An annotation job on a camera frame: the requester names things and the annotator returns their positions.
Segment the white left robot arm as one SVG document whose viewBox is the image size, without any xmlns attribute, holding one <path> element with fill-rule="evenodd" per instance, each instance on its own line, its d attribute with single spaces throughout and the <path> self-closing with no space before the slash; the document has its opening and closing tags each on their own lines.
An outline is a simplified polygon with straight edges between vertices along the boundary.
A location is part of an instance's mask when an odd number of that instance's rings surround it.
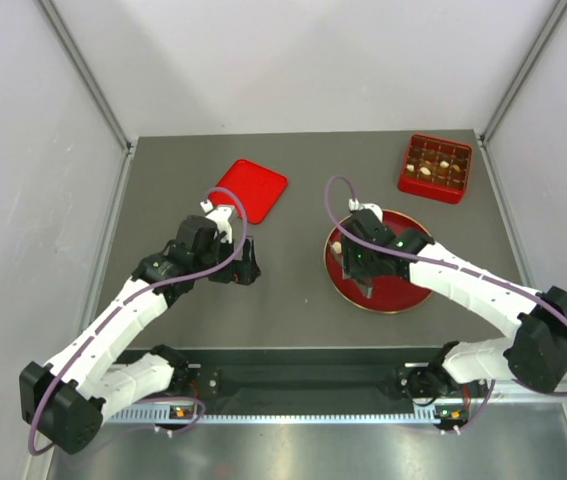
<svg viewBox="0 0 567 480">
<path fill-rule="evenodd" d="M 143 258 L 102 313 L 61 352 L 30 362 L 19 375 L 20 406 L 29 425 L 28 448 L 46 453 L 35 437 L 76 454 L 119 411 L 153 394 L 179 396 L 189 387 L 184 360 L 157 346 L 119 369 L 131 342 L 167 312 L 197 281 L 250 285 L 260 275 L 254 243 L 234 238 L 234 207 L 220 205 L 183 220 L 174 239 Z"/>
</svg>

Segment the red rectangular lid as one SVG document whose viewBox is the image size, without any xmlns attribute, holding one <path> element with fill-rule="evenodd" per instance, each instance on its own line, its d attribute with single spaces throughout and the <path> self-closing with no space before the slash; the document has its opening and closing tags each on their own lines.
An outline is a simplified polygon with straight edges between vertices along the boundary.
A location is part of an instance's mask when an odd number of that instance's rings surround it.
<svg viewBox="0 0 567 480">
<path fill-rule="evenodd" d="M 236 160 L 217 182 L 242 203 L 250 225 L 263 222 L 288 186 L 288 179 L 248 159 Z"/>
</svg>

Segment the metal serving tongs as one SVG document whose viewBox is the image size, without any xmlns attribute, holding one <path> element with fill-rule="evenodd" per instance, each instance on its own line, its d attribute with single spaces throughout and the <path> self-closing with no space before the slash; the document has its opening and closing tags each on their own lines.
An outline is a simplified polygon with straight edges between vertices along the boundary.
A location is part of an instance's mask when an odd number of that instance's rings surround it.
<svg viewBox="0 0 567 480">
<path fill-rule="evenodd" d="M 357 288 L 359 289 L 359 291 L 361 292 L 361 294 L 365 298 L 371 298 L 372 293 L 373 293 L 373 286 L 372 286 L 371 281 L 366 280 L 366 279 L 358 280 L 358 279 L 352 278 L 345 270 L 344 263 L 343 263 L 342 250 L 341 250 L 340 254 L 336 254 L 335 252 L 332 251 L 331 245 L 333 243 L 328 243 L 328 247 L 329 247 L 329 251 L 330 251 L 332 258 L 337 262 L 337 264 L 341 268 L 342 279 L 343 280 L 350 280 L 351 282 L 353 282 L 357 286 Z"/>
</svg>

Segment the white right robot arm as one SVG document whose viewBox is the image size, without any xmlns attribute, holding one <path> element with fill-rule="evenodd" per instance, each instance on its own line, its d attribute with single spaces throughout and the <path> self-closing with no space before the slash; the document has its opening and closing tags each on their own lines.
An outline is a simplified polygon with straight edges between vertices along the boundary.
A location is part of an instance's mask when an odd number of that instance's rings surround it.
<svg viewBox="0 0 567 480">
<path fill-rule="evenodd" d="M 416 375 L 438 394 L 450 396 L 478 380 L 512 380 L 555 395 L 567 373 L 567 292 L 511 284 L 464 261 L 426 233 L 396 234 L 372 203 L 349 203 L 340 224 L 344 276 L 366 289 L 376 278 L 397 278 L 437 293 L 490 323 L 500 337 L 452 341 Z"/>
</svg>

